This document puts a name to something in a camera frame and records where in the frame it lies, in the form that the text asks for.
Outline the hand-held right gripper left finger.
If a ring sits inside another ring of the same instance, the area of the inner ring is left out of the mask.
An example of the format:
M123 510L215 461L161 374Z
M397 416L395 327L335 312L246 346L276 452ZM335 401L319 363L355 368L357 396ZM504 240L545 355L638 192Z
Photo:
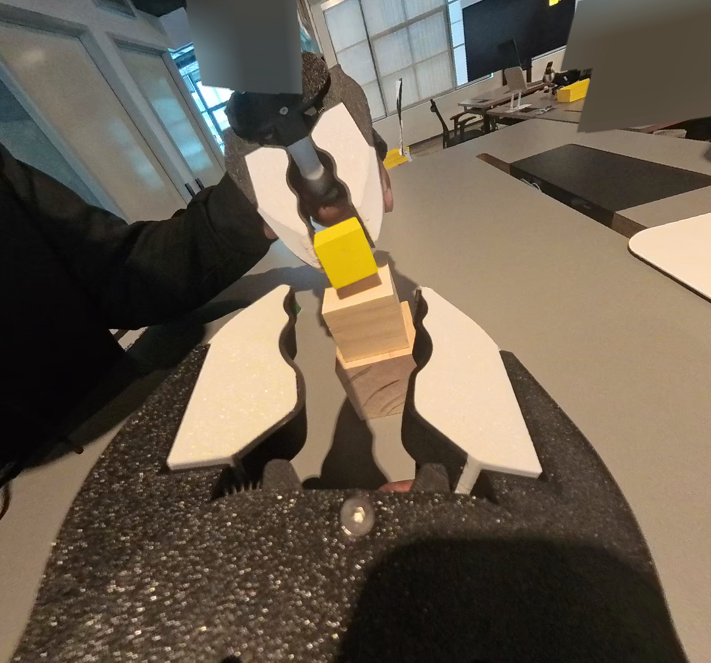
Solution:
M233 315L208 342L166 459L171 471L231 465L304 405L304 378L287 350L296 312L281 284Z

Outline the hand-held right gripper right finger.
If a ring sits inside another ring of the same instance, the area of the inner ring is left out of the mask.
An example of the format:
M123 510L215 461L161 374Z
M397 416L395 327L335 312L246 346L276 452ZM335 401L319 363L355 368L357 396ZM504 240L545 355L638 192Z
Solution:
M543 473L500 349L472 318L428 287L417 290L407 392L407 452L441 464L468 495L479 475Z

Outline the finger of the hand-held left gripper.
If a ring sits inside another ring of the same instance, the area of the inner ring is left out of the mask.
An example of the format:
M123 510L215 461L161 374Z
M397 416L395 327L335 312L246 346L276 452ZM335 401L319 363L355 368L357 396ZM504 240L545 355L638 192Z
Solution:
M347 198L369 241L380 235L385 213L381 161L344 103L326 110L309 137L320 174L307 179L307 197L313 204L331 204Z
M261 147L244 157L259 214L286 248L305 264L321 269L313 229L300 213L297 194L288 183L289 155L279 147Z

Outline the large brown wooden cube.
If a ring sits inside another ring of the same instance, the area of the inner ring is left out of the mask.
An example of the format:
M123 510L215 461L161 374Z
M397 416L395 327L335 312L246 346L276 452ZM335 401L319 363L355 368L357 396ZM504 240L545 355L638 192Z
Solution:
M410 305L401 303L407 346L367 358L345 360L336 349L336 374L361 420L402 413L410 376L415 368L415 329Z

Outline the yellow wooden cube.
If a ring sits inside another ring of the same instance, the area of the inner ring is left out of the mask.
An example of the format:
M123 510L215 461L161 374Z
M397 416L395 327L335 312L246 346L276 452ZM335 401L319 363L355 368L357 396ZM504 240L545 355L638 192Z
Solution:
M342 289L378 273L365 231L355 217L314 234L314 250L334 289Z

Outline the pale wooden cube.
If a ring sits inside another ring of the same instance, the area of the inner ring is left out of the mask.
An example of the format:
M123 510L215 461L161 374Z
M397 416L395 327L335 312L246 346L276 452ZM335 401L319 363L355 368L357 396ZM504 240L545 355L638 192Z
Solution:
M387 263L341 290L328 286L321 314L346 362L408 346L403 308Z

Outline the person's left forearm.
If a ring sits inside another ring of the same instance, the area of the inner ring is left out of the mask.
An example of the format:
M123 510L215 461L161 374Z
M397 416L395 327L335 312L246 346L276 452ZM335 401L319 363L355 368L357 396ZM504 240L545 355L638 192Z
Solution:
M159 325L208 303L253 268L274 238L225 174L160 221L86 226L73 273L108 328Z

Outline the person's left hand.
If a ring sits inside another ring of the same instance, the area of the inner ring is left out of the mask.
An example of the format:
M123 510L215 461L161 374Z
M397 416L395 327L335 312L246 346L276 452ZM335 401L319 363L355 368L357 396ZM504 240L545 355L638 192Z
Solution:
M384 213L390 213L393 211L394 200L393 200L393 190L390 182L390 177L388 171L385 167L385 160L387 156L387 143L375 133L375 149L379 159L379 173L380 173L380 184L382 189L383 197L383 211Z

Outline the black office chair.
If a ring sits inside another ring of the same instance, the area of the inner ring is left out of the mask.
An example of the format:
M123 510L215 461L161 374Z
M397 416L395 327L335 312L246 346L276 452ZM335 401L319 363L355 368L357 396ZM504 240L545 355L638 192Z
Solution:
M442 128L441 140L443 149L448 149L464 142L483 136L483 120L477 114L464 110L451 116L452 127L442 117L434 99L430 99L430 110L438 117Z

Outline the white laptop stand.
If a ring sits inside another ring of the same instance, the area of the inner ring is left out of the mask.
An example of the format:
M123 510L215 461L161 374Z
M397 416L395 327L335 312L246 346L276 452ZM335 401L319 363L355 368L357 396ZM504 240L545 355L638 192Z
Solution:
M510 107L508 112L514 112L520 109L524 91L528 90L526 75L521 66L509 67L503 71L503 74L505 84L511 92Z

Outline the grey office desk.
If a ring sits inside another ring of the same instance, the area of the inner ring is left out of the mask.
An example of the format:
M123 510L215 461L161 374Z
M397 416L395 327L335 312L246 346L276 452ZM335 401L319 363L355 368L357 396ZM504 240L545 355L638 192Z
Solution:
M534 84L523 93L520 105L516 100L512 101L511 96L509 88L502 86L481 96L463 100L458 105L466 111L481 115L492 128L496 128L529 119L578 124L585 102L585 98L561 102L556 94L545 91L541 83Z

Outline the large black monitor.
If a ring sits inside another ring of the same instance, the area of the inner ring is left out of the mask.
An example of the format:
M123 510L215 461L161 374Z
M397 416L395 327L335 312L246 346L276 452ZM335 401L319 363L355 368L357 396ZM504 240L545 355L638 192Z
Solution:
M576 0L482 0L462 10L469 81L521 66L567 44Z

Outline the person's black jacket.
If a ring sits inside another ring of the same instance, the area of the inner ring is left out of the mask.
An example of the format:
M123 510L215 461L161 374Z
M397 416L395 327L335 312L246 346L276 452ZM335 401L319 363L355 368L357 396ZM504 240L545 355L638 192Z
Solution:
M121 360L111 329L171 320L185 210L128 223L1 147L1 480L54 441Z

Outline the black desk mat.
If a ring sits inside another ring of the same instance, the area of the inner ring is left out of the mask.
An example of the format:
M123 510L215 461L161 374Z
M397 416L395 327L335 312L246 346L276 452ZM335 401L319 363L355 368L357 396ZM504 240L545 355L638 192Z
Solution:
M710 185L710 176L578 144L510 164L512 177L627 238L645 226L623 211Z

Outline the white document stand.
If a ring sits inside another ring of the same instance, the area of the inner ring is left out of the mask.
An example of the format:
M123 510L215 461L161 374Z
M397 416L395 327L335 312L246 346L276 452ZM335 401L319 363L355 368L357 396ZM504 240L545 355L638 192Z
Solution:
M710 214L650 227L628 241L638 259L710 299Z

